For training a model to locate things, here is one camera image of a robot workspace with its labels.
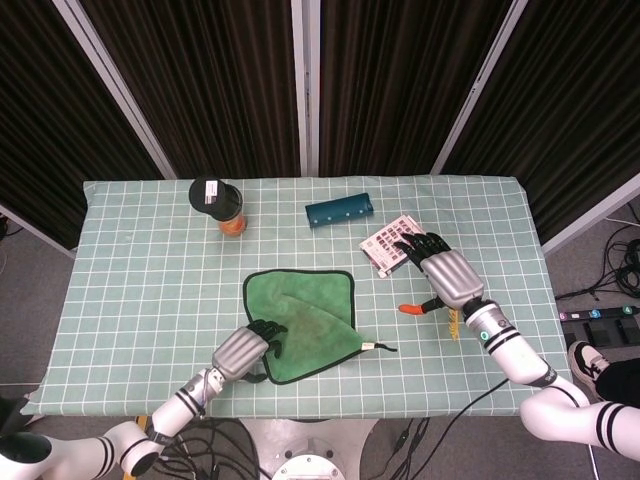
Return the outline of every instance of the robot finger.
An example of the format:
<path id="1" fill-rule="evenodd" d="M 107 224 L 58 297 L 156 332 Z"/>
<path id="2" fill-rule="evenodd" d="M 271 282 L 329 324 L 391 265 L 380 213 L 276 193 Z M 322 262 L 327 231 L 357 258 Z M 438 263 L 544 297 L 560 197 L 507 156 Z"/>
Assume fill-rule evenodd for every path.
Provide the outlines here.
<path id="1" fill-rule="evenodd" d="M 413 247 L 413 249 L 421 257 L 422 260 L 424 260 L 425 258 L 429 258 L 431 255 L 439 253 L 436 249 L 435 244 L 433 244 L 433 242 L 424 235 L 412 235 L 410 233 L 402 233 L 401 235 L 402 238 L 409 242 L 409 244 Z"/>
<path id="2" fill-rule="evenodd" d="M 411 260 L 413 264 L 420 269 L 420 271 L 422 271 L 422 267 L 420 266 L 422 257 L 420 257 L 413 248 L 404 242 L 394 242 L 393 246 L 404 252 L 407 258 Z"/>
<path id="3" fill-rule="evenodd" d="M 256 333 L 260 335 L 265 341 L 268 342 L 279 333 L 284 333 L 284 332 L 287 332 L 286 327 L 283 327 L 282 325 L 279 325 L 273 321 L 269 321 L 269 322 L 263 321 L 262 328 L 260 329 L 259 332 L 256 332 Z"/>
<path id="4" fill-rule="evenodd" d="M 440 235 L 433 232 L 428 232 L 427 237 L 429 237 L 433 243 L 440 249 L 441 252 L 448 252 L 451 250 L 451 247 L 447 242 L 445 242 Z"/>
<path id="5" fill-rule="evenodd" d="M 273 351 L 274 357 L 280 358 L 280 355 L 282 355 L 282 342 L 280 340 L 269 342 L 269 348 L 267 349 L 267 352 L 271 351 Z"/>
<path id="6" fill-rule="evenodd" d="M 262 333 L 264 332 L 264 329 L 266 328 L 265 327 L 266 323 L 267 322 L 265 322 L 264 320 L 261 320 L 261 319 L 255 320 L 255 321 L 251 322 L 247 326 L 247 328 L 249 330 L 251 330 L 253 333 L 255 333 L 256 335 L 262 336 Z"/>

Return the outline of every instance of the metal base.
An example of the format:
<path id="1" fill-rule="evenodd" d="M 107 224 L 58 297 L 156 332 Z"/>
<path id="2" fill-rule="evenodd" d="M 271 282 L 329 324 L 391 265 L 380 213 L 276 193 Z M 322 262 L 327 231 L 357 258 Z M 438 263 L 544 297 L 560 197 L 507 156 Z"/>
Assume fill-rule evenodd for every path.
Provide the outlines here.
<path id="1" fill-rule="evenodd" d="M 378 420 L 307 423 L 243 419 L 241 422 L 253 438 L 260 465 L 274 479 L 358 480 L 362 450 Z"/>

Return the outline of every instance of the black cable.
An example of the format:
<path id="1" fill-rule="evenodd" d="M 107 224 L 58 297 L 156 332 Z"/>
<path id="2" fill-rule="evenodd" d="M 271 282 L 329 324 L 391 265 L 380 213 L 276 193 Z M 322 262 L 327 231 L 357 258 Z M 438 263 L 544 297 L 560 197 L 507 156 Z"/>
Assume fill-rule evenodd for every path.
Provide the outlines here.
<path id="1" fill-rule="evenodd" d="M 449 430 L 451 429 L 451 427 L 453 426 L 454 423 L 456 423 L 456 420 L 458 420 L 463 414 L 464 412 L 466 412 L 467 410 L 469 410 L 473 405 L 475 405 L 476 403 L 478 403 L 480 400 L 482 400 L 483 398 L 491 395 L 493 392 L 495 392 L 496 390 L 498 390 L 500 387 L 502 387 L 505 383 L 507 383 L 509 381 L 508 378 L 505 378 L 503 381 L 501 381 L 499 384 L 497 384 L 495 387 L 491 388 L 490 390 L 487 390 L 486 392 L 484 392 L 482 395 L 480 395 L 478 398 L 476 398 L 473 402 L 471 402 L 469 405 L 467 405 L 466 407 L 464 407 L 462 410 L 460 410 L 458 412 L 458 414 L 453 417 L 453 420 L 451 420 L 451 422 L 449 422 L 449 425 L 447 425 L 447 428 L 444 429 L 444 432 L 442 432 L 442 435 L 440 436 L 440 439 L 436 442 L 436 446 L 433 447 L 433 450 L 431 450 L 431 453 L 429 454 L 429 456 L 427 457 L 427 460 L 422 464 L 422 466 L 418 469 L 418 471 L 413 475 L 413 477 L 411 477 L 411 480 L 415 480 L 416 478 L 418 478 L 418 475 L 420 475 L 420 472 L 422 472 L 422 470 L 424 470 L 425 468 L 427 468 L 427 465 L 429 464 L 429 462 L 431 461 L 431 458 L 433 457 L 433 455 L 438 451 L 438 448 L 440 447 L 440 445 L 442 444 L 442 441 L 444 440 L 444 437 L 447 436 L 447 433 L 449 433 Z"/>
<path id="2" fill-rule="evenodd" d="M 24 227 L 20 227 L 18 230 L 16 230 L 15 232 L 11 232 L 11 233 L 6 233 L 5 237 L 13 237 L 16 233 L 20 233 L 22 230 L 24 230 Z"/>
<path id="3" fill-rule="evenodd" d="M 400 434 L 400 436 L 397 438 L 396 443 L 393 446 L 393 451 L 391 452 L 391 455 L 389 456 L 389 458 L 387 458 L 387 462 L 384 464 L 382 471 L 376 476 L 371 477 L 369 480 L 376 480 L 376 478 L 380 478 L 382 475 L 384 475 L 387 472 L 387 468 L 389 468 L 389 464 L 391 463 L 391 460 L 393 460 L 393 457 L 395 457 L 396 454 L 400 450 L 402 450 L 402 447 L 404 447 L 404 444 L 406 443 L 407 438 L 409 438 L 409 430 L 411 428 L 411 425 L 413 425 L 413 418 L 409 421 L 409 425 L 407 425 L 407 428 L 405 428 Z"/>
<path id="4" fill-rule="evenodd" d="M 430 418 L 423 418 L 420 420 L 420 423 L 416 427 L 416 432 L 411 439 L 411 443 L 409 444 L 409 448 L 407 450 L 407 455 L 402 463 L 396 468 L 396 471 L 391 475 L 391 480 L 398 480 L 402 477 L 409 478 L 409 474 L 411 473 L 411 460 L 413 458 L 413 453 L 418 449 L 422 440 L 427 434 L 427 428 L 429 427 Z"/>
<path id="5" fill-rule="evenodd" d="M 627 203 L 627 206 L 629 207 L 629 210 L 631 210 L 631 215 L 633 215 L 633 218 L 636 219 L 636 222 L 640 223 L 640 218 L 638 218 L 638 215 L 636 215 L 636 211 L 633 206 L 630 203 Z"/>
<path id="6" fill-rule="evenodd" d="M 635 215 L 635 211 L 629 205 L 631 211 Z M 596 300 L 596 292 L 612 292 L 612 293 L 624 293 L 633 298 L 640 298 L 640 262 L 638 262 L 638 255 L 640 255 L 640 241 L 632 240 L 631 242 L 614 242 L 611 243 L 613 238 L 623 230 L 631 228 L 631 225 L 626 225 L 619 228 L 611 234 L 605 244 L 603 257 L 602 257 L 602 274 L 600 278 L 592 285 L 576 290 L 574 292 L 564 293 L 562 295 L 556 295 L 556 300 L 562 300 L 564 298 L 573 298 L 579 295 L 590 293 Z M 624 257 L 620 264 L 615 267 L 611 260 L 611 252 L 622 251 Z M 604 289 L 603 287 L 609 285 L 617 285 L 618 290 Z"/>
<path id="7" fill-rule="evenodd" d="M 244 426 L 240 422 L 230 419 L 207 419 L 200 422 L 192 422 L 187 425 L 187 427 L 182 429 L 178 434 L 174 442 L 165 449 L 164 458 L 160 457 L 160 459 L 158 459 L 158 466 L 156 467 L 154 465 L 154 470 L 165 475 L 170 475 L 173 478 L 187 480 L 193 480 L 193 478 L 198 480 L 216 479 L 220 475 L 220 468 L 233 471 L 241 480 L 246 480 L 248 478 L 258 480 L 260 478 L 260 473 L 271 479 L 269 474 L 258 464 L 257 450 L 251 435 L 246 432 L 246 429 L 244 429 L 250 442 L 253 458 L 238 444 L 238 442 L 220 429 L 220 426 L 226 423 L 240 425 L 240 427 L 244 429 Z M 201 430 L 202 435 L 185 438 L 184 434 L 186 432 L 193 431 L 195 433 L 196 430 Z M 249 466 L 229 455 L 214 452 L 213 443 L 216 436 L 222 440 L 226 440 L 235 449 L 235 451 L 242 455 L 241 458 L 247 460 Z M 203 468 L 198 467 L 194 462 L 194 459 L 202 457 L 210 458 L 211 468 L 208 469 L 208 473 Z"/>

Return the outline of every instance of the black jar lid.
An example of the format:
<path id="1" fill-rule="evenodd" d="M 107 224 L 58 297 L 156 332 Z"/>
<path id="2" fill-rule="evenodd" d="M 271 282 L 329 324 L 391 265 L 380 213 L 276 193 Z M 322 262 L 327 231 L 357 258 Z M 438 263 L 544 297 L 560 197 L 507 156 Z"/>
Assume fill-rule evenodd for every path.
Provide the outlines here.
<path id="1" fill-rule="evenodd" d="M 189 202 L 199 212 L 227 222 L 242 211 L 242 194 L 217 177 L 198 177 L 189 188 Z"/>

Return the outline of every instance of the blue cylinder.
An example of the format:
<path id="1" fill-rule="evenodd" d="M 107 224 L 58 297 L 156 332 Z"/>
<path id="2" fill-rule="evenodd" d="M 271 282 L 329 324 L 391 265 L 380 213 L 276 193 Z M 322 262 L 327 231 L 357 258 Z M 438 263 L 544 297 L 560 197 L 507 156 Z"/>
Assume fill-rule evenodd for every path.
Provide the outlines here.
<path id="1" fill-rule="evenodd" d="M 373 214 L 373 205 L 368 193 L 314 203 L 304 207 L 311 228 L 331 225 Z"/>

